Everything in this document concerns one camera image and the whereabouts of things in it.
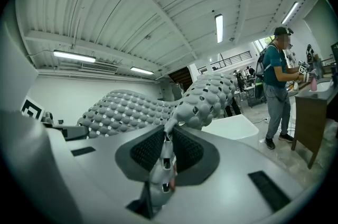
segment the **baseball cap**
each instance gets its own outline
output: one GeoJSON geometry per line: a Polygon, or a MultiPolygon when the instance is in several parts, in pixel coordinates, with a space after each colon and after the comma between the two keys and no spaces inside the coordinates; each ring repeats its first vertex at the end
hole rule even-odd
{"type": "Polygon", "coordinates": [[[288,33],[285,27],[277,27],[275,29],[275,32],[274,32],[275,36],[283,35],[283,34],[291,35],[291,33],[288,33]]]}

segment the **backpack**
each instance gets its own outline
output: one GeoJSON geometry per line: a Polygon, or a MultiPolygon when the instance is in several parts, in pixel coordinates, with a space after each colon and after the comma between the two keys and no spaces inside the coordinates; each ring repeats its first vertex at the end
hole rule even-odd
{"type": "Polygon", "coordinates": [[[263,92],[263,77],[264,77],[264,72],[271,66],[269,64],[264,68],[264,56],[266,50],[270,47],[273,46],[277,51],[278,49],[275,47],[274,44],[268,44],[260,53],[259,53],[259,58],[257,60],[257,66],[256,66],[256,78],[255,78],[255,98],[256,99],[261,99],[264,96],[263,92]]]}
{"type": "Polygon", "coordinates": [[[257,60],[257,66],[256,66],[256,76],[259,76],[260,78],[263,78],[264,72],[271,66],[269,64],[264,68],[264,56],[266,53],[266,50],[270,47],[273,46],[277,51],[278,49],[275,47],[274,44],[268,44],[260,53],[259,53],[259,58],[257,60]]]}

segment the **fluorescent light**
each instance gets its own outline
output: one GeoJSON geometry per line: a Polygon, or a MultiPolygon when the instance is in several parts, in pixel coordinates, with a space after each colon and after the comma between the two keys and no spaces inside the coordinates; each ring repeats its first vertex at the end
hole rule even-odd
{"type": "Polygon", "coordinates": [[[299,4],[299,2],[295,2],[294,3],[294,5],[292,6],[291,10],[288,12],[288,14],[285,16],[285,18],[281,22],[282,24],[284,24],[288,20],[288,18],[291,16],[292,12],[295,10],[295,8],[297,7],[298,4],[299,4]]]}
{"type": "Polygon", "coordinates": [[[62,57],[72,60],[79,60],[79,61],[88,61],[88,62],[95,62],[95,57],[79,55],[71,52],[64,52],[59,50],[54,50],[53,52],[55,57],[62,57]]]}
{"type": "Polygon", "coordinates": [[[220,43],[223,41],[223,15],[215,16],[215,21],[216,21],[217,42],[220,43]]]}
{"type": "Polygon", "coordinates": [[[154,72],[147,71],[147,70],[137,68],[137,67],[131,67],[131,70],[136,71],[136,72],[141,72],[141,73],[144,73],[144,74],[153,74],[154,73],[154,72]]]}

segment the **gray inflatable structure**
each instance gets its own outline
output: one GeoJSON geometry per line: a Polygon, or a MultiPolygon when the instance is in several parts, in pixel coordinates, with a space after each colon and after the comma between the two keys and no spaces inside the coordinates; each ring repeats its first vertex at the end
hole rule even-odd
{"type": "Polygon", "coordinates": [[[152,125],[164,125],[163,146],[150,172],[150,195],[154,212],[171,197],[169,186],[175,177],[171,131],[176,125],[201,130],[232,102],[236,80],[223,74],[209,74],[194,82],[182,99],[165,102],[129,90],[114,90],[94,104],[78,125],[88,127],[89,138],[109,137],[152,125]]]}

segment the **gray pants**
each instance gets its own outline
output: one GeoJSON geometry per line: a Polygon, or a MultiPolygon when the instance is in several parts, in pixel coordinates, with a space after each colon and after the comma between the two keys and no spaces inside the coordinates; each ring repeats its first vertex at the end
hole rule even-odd
{"type": "Polygon", "coordinates": [[[289,93],[285,88],[278,88],[263,84],[264,93],[268,102],[268,111],[270,115],[270,122],[266,138],[273,138],[278,130],[281,120],[281,134],[287,134],[287,128],[290,120],[290,99],[289,93]]]}

